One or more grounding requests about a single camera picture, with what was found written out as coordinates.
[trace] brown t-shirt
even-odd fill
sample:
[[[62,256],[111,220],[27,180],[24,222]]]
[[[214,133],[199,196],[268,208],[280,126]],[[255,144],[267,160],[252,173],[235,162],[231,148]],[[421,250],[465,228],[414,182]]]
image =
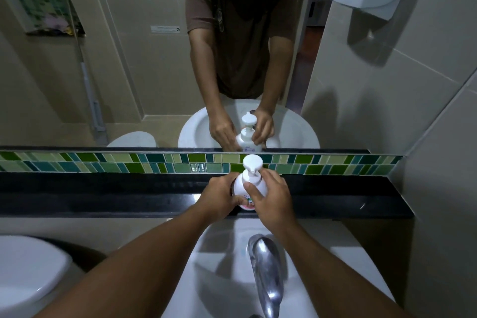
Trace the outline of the brown t-shirt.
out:
[[[263,93],[271,37],[295,38],[297,0],[186,0],[187,30],[213,29],[219,91],[230,98]]]

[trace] shirt sleeve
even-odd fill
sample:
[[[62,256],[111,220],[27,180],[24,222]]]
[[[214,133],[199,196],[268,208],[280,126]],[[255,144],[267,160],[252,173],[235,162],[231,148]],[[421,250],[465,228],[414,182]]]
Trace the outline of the shirt sleeve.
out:
[[[297,1],[278,0],[270,17],[269,38],[284,37],[295,41],[297,24]]]
[[[186,0],[187,32],[196,28],[214,29],[212,0]]]

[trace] person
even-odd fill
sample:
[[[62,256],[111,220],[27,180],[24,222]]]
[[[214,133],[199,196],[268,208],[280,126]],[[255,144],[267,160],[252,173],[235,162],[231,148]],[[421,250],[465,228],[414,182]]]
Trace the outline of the person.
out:
[[[274,134],[272,115],[291,68],[297,0],[186,0],[190,59],[224,151],[241,151],[220,94],[258,98],[256,145]]]
[[[320,318],[410,317],[313,240],[295,218],[285,180],[272,170],[260,172],[269,189],[266,197],[253,185],[245,188],[260,220],[291,257]],[[230,196],[237,176],[211,178],[193,206],[114,252],[35,317],[160,317],[201,234],[236,205],[246,204],[243,196]]]

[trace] hand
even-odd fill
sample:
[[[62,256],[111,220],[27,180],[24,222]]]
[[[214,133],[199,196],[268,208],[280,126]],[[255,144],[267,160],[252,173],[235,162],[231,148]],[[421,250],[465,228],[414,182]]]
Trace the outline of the hand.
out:
[[[212,177],[200,195],[194,207],[206,214],[209,224],[222,220],[237,205],[247,206],[248,200],[243,196],[230,196],[230,186],[239,176],[231,172],[220,177]]]
[[[265,227],[274,235],[278,235],[280,229],[297,223],[291,195],[285,180],[277,172],[261,169],[260,174],[267,184],[268,193],[264,197],[251,183],[243,184],[255,205],[255,211]]]
[[[255,126],[252,141],[255,145],[261,145],[268,137],[272,137],[275,134],[272,118],[273,113],[259,106],[255,110],[254,115],[257,117],[257,125]]]
[[[235,139],[237,136],[235,126],[225,110],[215,116],[209,116],[209,130],[212,138],[224,151],[242,151]]]

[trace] sink basin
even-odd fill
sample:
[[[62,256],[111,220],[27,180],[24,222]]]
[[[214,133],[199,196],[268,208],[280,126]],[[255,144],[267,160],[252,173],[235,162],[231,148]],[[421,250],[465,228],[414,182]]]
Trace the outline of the sink basin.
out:
[[[244,127],[241,118],[247,112],[256,110],[260,101],[256,99],[222,98],[222,104],[235,125],[237,133]],[[273,114],[275,136],[281,148],[319,149],[318,137],[313,128],[299,114],[277,106]],[[220,147],[209,132],[209,119],[205,108],[196,112],[183,126],[178,147]]]
[[[303,220],[321,244],[394,299],[364,249],[340,222]],[[259,219],[223,220],[200,237],[163,318],[250,318],[263,316],[247,253],[249,237],[275,240]],[[318,317],[289,255],[277,243],[284,280],[280,317]]]

